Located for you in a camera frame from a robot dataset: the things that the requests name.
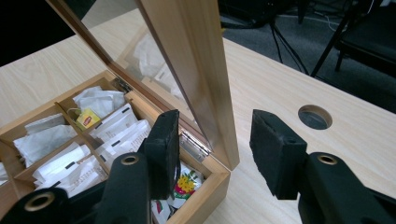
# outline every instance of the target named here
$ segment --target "tea bag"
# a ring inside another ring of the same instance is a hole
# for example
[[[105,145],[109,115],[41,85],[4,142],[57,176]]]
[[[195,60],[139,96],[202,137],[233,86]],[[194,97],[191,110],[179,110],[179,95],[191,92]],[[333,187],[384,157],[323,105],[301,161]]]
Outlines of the tea bag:
[[[0,186],[8,181],[8,175],[4,164],[0,162]]]
[[[111,96],[86,97],[79,100],[79,108],[91,109],[100,119],[113,112],[114,103]]]
[[[89,154],[90,150],[87,146],[79,146],[77,143],[73,143],[61,153],[54,156],[50,161],[38,167],[33,173],[33,177],[42,183],[51,180],[55,176],[59,178],[58,174],[63,169],[68,169],[72,163],[78,162]]]
[[[44,119],[37,120],[35,122],[25,125],[25,129],[28,134],[38,133],[48,128],[52,128],[64,123],[64,116],[62,114],[56,114],[48,116]]]
[[[116,110],[107,119],[104,119],[90,132],[90,136],[106,142],[135,123],[137,123],[137,118],[131,106],[127,104]]]
[[[74,170],[68,176],[58,180],[52,187],[66,190],[69,198],[81,193],[85,189],[106,180],[107,175],[99,164],[99,161],[90,156],[81,164],[75,164]]]
[[[150,130],[151,128],[149,123],[145,119],[139,120],[131,127],[104,142],[96,149],[96,152],[100,155],[103,162],[110,168],[112,162],[119,155],[127,152],[136,152],[143,140],[149,136]]]
[[[25,159],[26,167],[29,167],[76,135],[70,125],[58,125],[16,139],[14,145]]]
[[[151,212],[156,220],[155,223],[164,224],[171,215],[171,209],[166,200],[152,200]]]
[[[84,90],[73,100],[80,110],[89,108],[101,119],[125,104],[123,92],[103,91],[99,86]]]
[[[195,169],[181,162],[180,178],[174,190],[175,199],[168,198],[169,205],[180,208],[190,196],[204,183],[204,176]]]

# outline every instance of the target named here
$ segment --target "yellow tea packet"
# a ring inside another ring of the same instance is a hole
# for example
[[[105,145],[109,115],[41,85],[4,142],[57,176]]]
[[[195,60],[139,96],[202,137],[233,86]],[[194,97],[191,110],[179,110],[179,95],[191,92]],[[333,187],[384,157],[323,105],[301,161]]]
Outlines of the yellow tea packet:
[[[84,131],[99,120],[100,118],[91,109],[86,108],[77,118],[77,126]]]

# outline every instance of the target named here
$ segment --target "wooden table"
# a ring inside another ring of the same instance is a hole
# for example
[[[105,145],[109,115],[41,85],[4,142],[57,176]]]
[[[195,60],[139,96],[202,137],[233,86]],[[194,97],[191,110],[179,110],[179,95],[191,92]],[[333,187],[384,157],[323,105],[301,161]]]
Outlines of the wooden table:
[[[365,186],[396,198],[396,115],[233,42],[224,46],[241,162],[226,199],[205,223],[301,223],[297,202],[278,201],[257,171],[248,144],[253,109],[278,115],[309,153],[342,158]],[[77,36],[1,67],[0,127],[105,69]],[[326,109],[332,126],[305,126],[298,117],[303,105]]]

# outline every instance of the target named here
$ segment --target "metal hinge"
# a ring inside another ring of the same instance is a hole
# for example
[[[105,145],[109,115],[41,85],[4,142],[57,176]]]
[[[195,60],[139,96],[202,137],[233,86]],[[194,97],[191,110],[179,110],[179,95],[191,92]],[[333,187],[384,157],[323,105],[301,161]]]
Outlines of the metal hinge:
[[[202,162],[210,154],[210,149],[202,144],[196,137],[186,130],[181,129],[180,145],[189,152],[198,162]]]
[[[116,81],[119,84],[119,86],[123,89],[124,93],[128,93],[133,90],[132,87],[120,77],[117,77]]]

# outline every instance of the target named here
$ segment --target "brass ring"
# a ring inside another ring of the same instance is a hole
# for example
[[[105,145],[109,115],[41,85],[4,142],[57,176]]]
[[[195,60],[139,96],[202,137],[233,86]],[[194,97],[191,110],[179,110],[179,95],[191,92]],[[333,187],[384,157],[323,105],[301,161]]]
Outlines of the brass ring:
[[[133,165],[139,161],[139,158],[136,156],[128,156],[122,159],[121,163],[124,165]]]
[[[24,209],[28,212],[35,212],[47,207],[53,200],[55,200],[53,192],[43,192],[30,199],[24,206]]]
[[[337,164],[337,160],[334,157],[328,155],[319,155],[318,160],[328,165]]]

